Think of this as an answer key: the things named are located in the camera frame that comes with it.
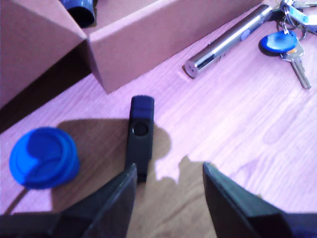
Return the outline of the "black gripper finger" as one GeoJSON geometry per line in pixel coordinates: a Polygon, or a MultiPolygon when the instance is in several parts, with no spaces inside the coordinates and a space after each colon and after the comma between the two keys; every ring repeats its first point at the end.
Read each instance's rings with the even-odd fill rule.
{"type": "Polygon", "coordinates": [[[207,205],[219,238],[292,238],[284,212],[203,164],[207,205]]]}
{"type": "Polygon", "coordinates": [[[133,212],[137,167],[130,165],[104,186],[63,211],[63,238],[125,238],[133,212]]]}

